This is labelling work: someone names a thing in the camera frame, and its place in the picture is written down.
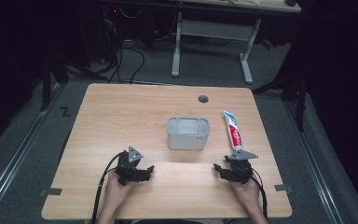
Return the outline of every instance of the plastic container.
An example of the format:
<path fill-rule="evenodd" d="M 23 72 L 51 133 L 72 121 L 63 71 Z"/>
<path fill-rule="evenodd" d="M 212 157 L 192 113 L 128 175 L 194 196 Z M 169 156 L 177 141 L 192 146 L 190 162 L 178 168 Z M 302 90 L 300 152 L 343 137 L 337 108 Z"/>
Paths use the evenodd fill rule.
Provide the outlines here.
<path fill-rule="evenodd" d="M 203 149 L 211 127 L 204 118 L 168 119 L 168 147 L 170 149 Z"/>

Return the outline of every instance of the red label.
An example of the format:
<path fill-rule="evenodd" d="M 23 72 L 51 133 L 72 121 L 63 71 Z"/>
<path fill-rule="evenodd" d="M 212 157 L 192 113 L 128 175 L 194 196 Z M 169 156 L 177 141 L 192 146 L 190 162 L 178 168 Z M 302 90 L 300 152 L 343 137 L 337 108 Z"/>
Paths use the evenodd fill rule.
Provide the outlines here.
<path fill-rule="evenodd" d="M 240 137 L 240 133 L 238 132 L 238 130 L 234 126 L 230 125 L 229 131 L 231 133 L 232 143 L 233 143 L 234 147 L 242 146 L 241 137 Z"/>

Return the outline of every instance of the toothpaste tube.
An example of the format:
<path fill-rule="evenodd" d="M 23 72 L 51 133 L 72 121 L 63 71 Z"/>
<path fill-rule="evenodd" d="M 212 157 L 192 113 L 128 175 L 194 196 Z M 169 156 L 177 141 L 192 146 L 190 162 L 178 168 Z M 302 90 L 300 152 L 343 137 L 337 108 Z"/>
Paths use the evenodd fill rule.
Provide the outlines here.
<path fill-rule="evenodd" d="M 242 141 L 240 136 L 240 129 L 238 128 L 237 121 L 234 119 L 234 115 L 228 111 L 223 111 L 226 119 L 226 126 L 228 130 L 229 141 L 232 149 L 238 151 L 242 149 Z"/>

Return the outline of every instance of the table top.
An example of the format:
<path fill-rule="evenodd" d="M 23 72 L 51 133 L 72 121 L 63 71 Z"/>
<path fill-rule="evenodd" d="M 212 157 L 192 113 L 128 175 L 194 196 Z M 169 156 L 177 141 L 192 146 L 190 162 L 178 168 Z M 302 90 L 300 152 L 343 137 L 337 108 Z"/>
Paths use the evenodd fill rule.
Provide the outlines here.
<path fill-rule="evenodd" d="M 178 0 L 189 3 L 200 3 L 207 5 L 219 5 L 227 7 L 248 7 L 254 9 L 272 10 L 280 12 L 301 12 L 301 7 L 295 4 L 293 7 L 289 7 L 284 3 L 284 0 L 259 0 L 259 4 L 255 4 L 252 0 L 232 0 L 234 6 L 228 3 L 228 0 Z"/>
<path fill-rule="evenodd" d="M 209 102 L 199 102 L 200 95 Z M 213 169 L 214 163 L 228 168 L 224 156 L 233 152 L 223 110 L 234 114 L 244 149 L 259 156 L 250 163 L 262 177 L 268 216 L 289 217 L 286 193 L 274 188 L 282 179 L 249 89 L 111 84 L 89 85 L 51 185 L 62 192 L 47 197 L 42 217 L 91 218 L 103 170 L 129 146 L 144 154 L 138 169 L 155 169 L 150 181 L 135 185 L 118 218 L 247 217 L 231 186 Z M 169 149 L 171 117 L 208 119 L 211 132 L 205 148 Z"/>

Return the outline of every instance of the hand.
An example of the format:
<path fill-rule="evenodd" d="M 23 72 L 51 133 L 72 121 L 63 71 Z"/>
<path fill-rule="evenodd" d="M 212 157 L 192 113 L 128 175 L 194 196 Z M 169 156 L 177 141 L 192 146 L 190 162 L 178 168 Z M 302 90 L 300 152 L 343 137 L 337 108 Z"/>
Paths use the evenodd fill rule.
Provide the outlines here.
<path fill-rule="evenodd" d="M 98 224 L 114 222 L 118 208 L 124 203 L 136 183 L 129 181 L 126 186 L 122 186 L 118 183 L 118 179 L 119 176 L 114 171 L 109 172 Z"/>
<path fill-rule="evenodd" d="M 249 218 L 254 224 L 267 223 L 263 215 L 263 211 L 258 203 L 259 187 L 252 178 L 249 178 L 248 182 L 241 184 L 239 182 L 228 181 L 231 187 L 234 189 L 237 199 L 245 209 Z"/>

